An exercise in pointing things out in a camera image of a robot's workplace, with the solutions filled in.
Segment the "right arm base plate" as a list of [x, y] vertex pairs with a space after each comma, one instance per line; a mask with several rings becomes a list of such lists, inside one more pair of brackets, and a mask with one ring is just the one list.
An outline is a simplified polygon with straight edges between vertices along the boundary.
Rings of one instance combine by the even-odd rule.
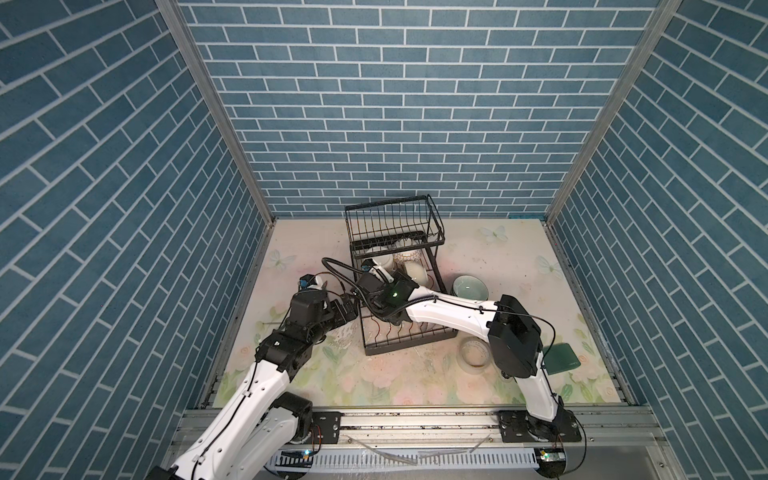
[[501, 410], [497, 412], [497, 417], [504, 443], [568, 443], [582, 440], [581, 427], [569, 410], [559, 410], [551, 422], [533, 417], [526, 410]]

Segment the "cream ceramic bowl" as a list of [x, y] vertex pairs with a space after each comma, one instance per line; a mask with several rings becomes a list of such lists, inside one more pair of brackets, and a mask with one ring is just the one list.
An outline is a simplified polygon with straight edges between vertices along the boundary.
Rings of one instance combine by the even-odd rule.
[[402, 264], [404, 272], [418, 285], [427, 287], [429, 285], [429, 276], [427, 270], [416, 261], [405, 261]]

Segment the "plain white ceramic bowl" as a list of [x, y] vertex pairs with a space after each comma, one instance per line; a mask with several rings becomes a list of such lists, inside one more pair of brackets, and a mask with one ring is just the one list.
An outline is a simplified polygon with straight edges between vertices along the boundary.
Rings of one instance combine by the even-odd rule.
[[372, 258], [372, 261], [378, 266], [384, 269], [388, 274], [393, 274], [396, 270], [396, 263], [392, 254], [377, 255]]

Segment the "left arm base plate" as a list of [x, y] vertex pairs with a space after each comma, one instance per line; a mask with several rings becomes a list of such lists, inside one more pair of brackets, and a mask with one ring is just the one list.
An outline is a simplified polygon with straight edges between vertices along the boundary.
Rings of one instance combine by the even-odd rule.
[[340, 411], [313, 411], [299, 418], [296, 440], [300, 444], [311, 441], [323, 444], [337, 444], [341, 431], [343, 414]]

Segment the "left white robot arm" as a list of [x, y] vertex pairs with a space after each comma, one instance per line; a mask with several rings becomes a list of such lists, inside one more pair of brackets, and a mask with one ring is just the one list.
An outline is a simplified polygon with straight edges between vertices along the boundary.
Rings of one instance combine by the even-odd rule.
[[279, 327], [258, 345], [255, 361], [236, 392], [206, 430], [168, 468], [148, 479], [254, 479], [287, 444], [309, 447], [296, 454], [311, 463], [323, 445], [311, 401], [288, 391], [291, 381], [326, 335], [359, 314], [358, 296], [329, 291], [317, 275], [305, 275]]

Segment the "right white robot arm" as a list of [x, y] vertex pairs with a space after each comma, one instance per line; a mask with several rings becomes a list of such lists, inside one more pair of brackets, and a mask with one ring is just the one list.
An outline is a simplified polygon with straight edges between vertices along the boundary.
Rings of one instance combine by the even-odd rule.
[[541, 329], [515, 297], [504, 295], [496, 302], [464, 299], [377, 267], [357, 276], [355, 290], [369, 312], [382, 321], [435, 324], [485, 342], [502, 376], [514, 379], [523, 394], [530, 434], [554, 442], [564, 432], [561, 424], [568, 417], [547, 378]]

